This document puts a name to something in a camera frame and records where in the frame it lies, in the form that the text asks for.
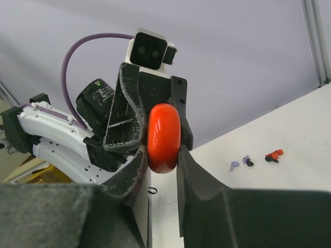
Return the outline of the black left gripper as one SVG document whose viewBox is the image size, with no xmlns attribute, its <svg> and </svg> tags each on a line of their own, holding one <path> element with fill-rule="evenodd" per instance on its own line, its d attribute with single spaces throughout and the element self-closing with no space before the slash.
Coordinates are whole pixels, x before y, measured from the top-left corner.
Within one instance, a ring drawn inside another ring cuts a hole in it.
<svg viewBox="0 0 331 248">
<path fill-rule="evenodd" d="M 107 152 L 133 154 L 147 147 L 147 114 L 161 103 L 170 103 L 180 118 L 181 144 L 193 149 L 193 134 L 186 117 L 187 80 L 149 74 L 137 65 L 120 64 L 103 148 Z"/>
</svg>

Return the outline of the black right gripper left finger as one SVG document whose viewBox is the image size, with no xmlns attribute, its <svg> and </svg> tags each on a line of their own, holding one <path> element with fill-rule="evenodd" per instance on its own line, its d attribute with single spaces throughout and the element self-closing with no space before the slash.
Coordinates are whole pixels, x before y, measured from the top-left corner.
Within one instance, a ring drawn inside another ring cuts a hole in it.
<svg viewBox="0 0 331 248">
<path fill-rule="evenodd" d="M 102 185 L 1 185 L 1 247 L 146 247 L 147 151 Z"/>
</svg>

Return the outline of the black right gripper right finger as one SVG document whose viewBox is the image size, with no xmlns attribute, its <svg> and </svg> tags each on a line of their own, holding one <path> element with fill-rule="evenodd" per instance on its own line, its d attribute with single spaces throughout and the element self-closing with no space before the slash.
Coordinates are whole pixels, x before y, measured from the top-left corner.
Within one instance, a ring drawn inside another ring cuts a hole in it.
<svg viewBox="0 0 331 248">
<path fill-rule="evenodd" d="M 232 189 L 181 146 L 176 169 L 185 247 L 330 247 L 330 193 Z"/>
</svg>

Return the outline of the orange charging case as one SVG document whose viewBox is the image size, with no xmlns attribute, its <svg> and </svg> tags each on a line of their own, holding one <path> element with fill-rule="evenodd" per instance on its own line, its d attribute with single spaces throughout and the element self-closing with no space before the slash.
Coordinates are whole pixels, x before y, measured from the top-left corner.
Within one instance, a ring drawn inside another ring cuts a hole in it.
<svg viewBox="0 0 331 248">
<path fill-rule="evenodd" d="M 180 149 L 180 118 L 175 107 L 155 105 L 149 115 L 147 153 L 150 169 L 166 174 L 175 169 Z"/>
</svg>

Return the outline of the orange earbud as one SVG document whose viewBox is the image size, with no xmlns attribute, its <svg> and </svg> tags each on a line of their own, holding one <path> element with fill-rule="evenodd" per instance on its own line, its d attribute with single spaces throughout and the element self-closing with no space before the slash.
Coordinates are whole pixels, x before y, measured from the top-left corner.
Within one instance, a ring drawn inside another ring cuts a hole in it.
<svg viewBox="0 0 331 248">
<path fill-rule="evenodd" d="M 273 159 L 278 159 L 279 156 L 283 155 L 283 150 L 282 149 L 278 149 L 275 150 L 274 152 L 271 152 L 269 154 L 266 155 L 266 157 L 271 157 Z"/>
</svg>

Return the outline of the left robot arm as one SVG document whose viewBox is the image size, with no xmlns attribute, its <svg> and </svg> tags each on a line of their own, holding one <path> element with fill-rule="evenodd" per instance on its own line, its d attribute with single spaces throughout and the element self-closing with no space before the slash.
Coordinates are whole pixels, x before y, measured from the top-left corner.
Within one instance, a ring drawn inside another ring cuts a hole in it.
<svg viewBox="0 0 331 248">
<path fill-rule="evenodd" d="M 158 109 L 173 125 L 163 132 L 172 134 L 176 143 L 192 147 L 186 96 L 185 79 L 167 79 L 122 63 L 105 123 L 92 125 L 85 118 L 87 128 L 83 128 L 40 94 L 22 107 L 4 111 L 3 128 L 17 151 L 44 159 L 74 182 L 102 184 L 134 164 L 139 169 L 148 166 L 148 132 L 161 124 L 155 117 Z"/>
</svg>

